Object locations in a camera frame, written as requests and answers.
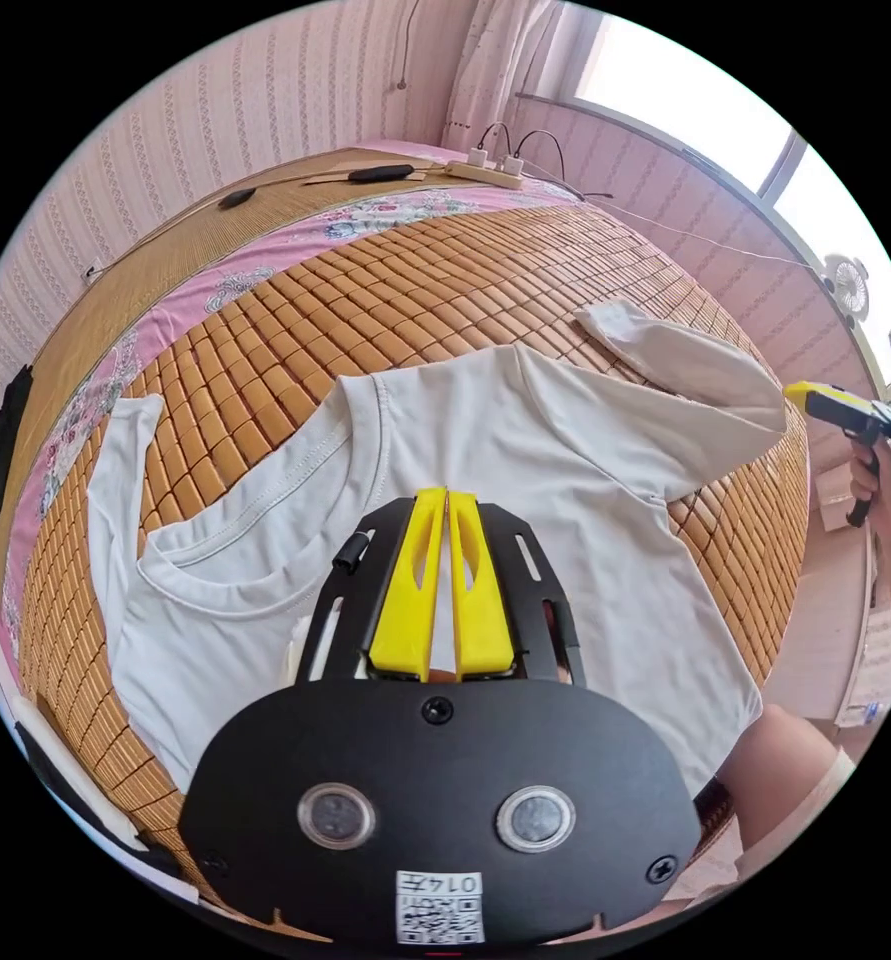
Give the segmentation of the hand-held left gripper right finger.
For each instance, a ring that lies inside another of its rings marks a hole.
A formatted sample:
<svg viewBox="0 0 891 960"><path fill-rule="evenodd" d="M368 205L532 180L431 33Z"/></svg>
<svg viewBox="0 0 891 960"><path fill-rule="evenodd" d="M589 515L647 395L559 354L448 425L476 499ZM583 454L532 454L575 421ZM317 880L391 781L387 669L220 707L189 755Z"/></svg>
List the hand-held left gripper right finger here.
<svg viewBox="0 0 891 960"><path fill-rule="evenodd" d="M448 494L452 624L456 677L501 677L513 669L514 651L499 580L478 502Z"/></svg>

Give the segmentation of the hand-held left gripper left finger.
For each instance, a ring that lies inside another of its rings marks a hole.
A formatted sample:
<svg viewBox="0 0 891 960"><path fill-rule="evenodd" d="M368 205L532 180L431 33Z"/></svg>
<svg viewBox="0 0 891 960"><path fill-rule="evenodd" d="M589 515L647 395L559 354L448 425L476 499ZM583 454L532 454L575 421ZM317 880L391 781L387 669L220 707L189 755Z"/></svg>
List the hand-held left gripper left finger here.
<svg viewBox="0 0 891 960"><path fill-rule="evenodd" d="M429 677L446 504L444 487L402 501L402 532L369 648L380 675Z"/></svg>

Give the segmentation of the person's right hand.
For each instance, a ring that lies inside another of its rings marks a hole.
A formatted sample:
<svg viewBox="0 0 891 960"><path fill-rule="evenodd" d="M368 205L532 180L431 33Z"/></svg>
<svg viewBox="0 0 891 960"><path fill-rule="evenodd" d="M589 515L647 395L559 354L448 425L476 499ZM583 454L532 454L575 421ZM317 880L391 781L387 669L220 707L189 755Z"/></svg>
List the person's right hand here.
<svg viewBox="0 0 891 960"><path fill-rule="evenodd" d="M883 541L891 539L891 445L880 438L873 448L851 441L851 492L867 502L867 519Z"/></svg>

